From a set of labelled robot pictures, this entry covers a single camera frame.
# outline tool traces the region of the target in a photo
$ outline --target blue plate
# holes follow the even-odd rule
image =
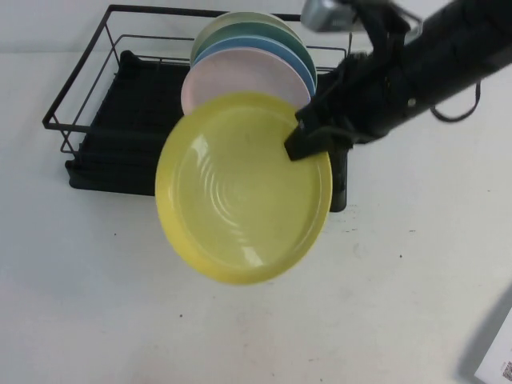
[[[314,95],[316,87],[314,84],[313,76],[308,70],[306,64],[304,64],[304,62],[300,59],[300,57],[284,44],[276,42],[271,38],[264,38],[263,36],[237,36],[236,38],[227,38],[225,40],[221,40],[220,42],[216,42],[201,52],[201,54],[194,60],[192,66],[195,66],[198,62],[207,56],[210,56],[211,54],[216,54],[217,52],[228,50],[230,48],[240,47],[257,48],[275,54],[290,64],[290,66],[295,70],[295,72],[298,73],[301,79],[304,80],[304,83],[310,92],[310,96]]]

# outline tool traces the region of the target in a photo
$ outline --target plate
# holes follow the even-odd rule
[[[237,36],[262,36],[264,38],[271,38],[272,40],[287,46],[300,57],[304,64],[306,64],[311,76],[313,76],[314,84],[317,85],[316,67],[314,66],[314,62],[309,51],[302,42],[288,31],[263,22],[240,22],[238,24],[225,26],[220,30],[215,31],[200,45],[195,56],[192,57],[190,62],[194,62],[197,56],[216,42],[226,40],[227,38],[235,38]]]
[[[273,16],[272,14],[260,14],[258,12],[230,12],[213,20],[199,33],[192,45],[190,62],[194,62],[200,45],[203,44],[213,32],[220,30],[224,26],[230,26],[231,24],[239,22],[265,22],[287,31],[289,34],[292,34],[301,41],[300,37],[294,32],[294,30],[292,30],[283,20]]]
[[[174,250],[233,284],[274,278],[297,263],[330,208],[328,154],[291,162],[294,108],[264,94],[217,98],[185,116],[163,147],[156,203]]]
[[[310,101],[304,80],[290,64],[264,50],[232,48],[212,54],[190,69],[182,86],[183,113],[239,91],[273,95],[296,110]]]
[[[304,64],[300,57],[297,56],[290,48],[284,46],[280,42],[272,40],[271,38],[264,38],[262,36],[240,36],[221,40],[220,42],[216,42],[212,46],[209,46],[199,56],[197,56],[192,66],[195,66],[198,62],[211,54],[215,54],[221,50],[239,47],[258,48],[260,50],[271,52],[272,54],[282,58],[285,62],[290,64],[300,75],[302,80],[304,80],[304,83],[310,92],[310,96],[314,96],[314,80],[313,76],[311,76],[311,73],[308,71],[306,64]]]

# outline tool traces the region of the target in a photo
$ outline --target pink plate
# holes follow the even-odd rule
[[[264,50],[239,47],[212,54],[190,69],[182,88],[183,112],[240,91],[271,94],[297,109],[310,101],[306,84],[287,62]]]

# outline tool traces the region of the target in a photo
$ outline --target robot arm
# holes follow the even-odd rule
[[[416,30],[402,16],[387,0],[308,1],[306,26],[363,27],[374,50],[319,76],[317,94],[297,112],[299,126],[286,140],[291,160],[383,138],[512,63],[511,0],[454,0]]]

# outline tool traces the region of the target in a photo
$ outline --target wire rack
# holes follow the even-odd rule
[[[147,19],[151,15],[168,18],[172,21],[169,25],[173,26],[184,23],[185,19],[187,24],[191,19],[208,22],[224,13],[149,6],[108,7],[42,121],[48,130],[61,133],[61,152],[73,156],[66,161],[72,187],[154,195],[160,152],[169,133],[183,116],[180,95],[190,61],[188,52],[181,57],[147,52],[155,51],[159,43],[186,42],[190,45],[194,39],[164,33],[146,34],[144,30],[147,28],[141,25],[144,22],[151,24]],[[119,22],[118,15],[129,15],[128,23]],[[285,22],[300,21],[296,14],[276,16]],[[161,28],[164,32],[167,32],[167,23]],[[136,26],[137,33],[115,33],[114,29],[127,25]],[[341,61],[350,53],[351,44],[352,35],[347,49],[307,47],[310,51],[338,51]],[[166,46],[164,51],[172,50]],[[317,67],[320,74],[332,69],[332,66]],[[322,83],[323,79],[323,76],[318,78],[319,89],[327,86]],[[334,177],[331,210],[341,211],[346,207],[346,152],[331,153],[330,159]]]

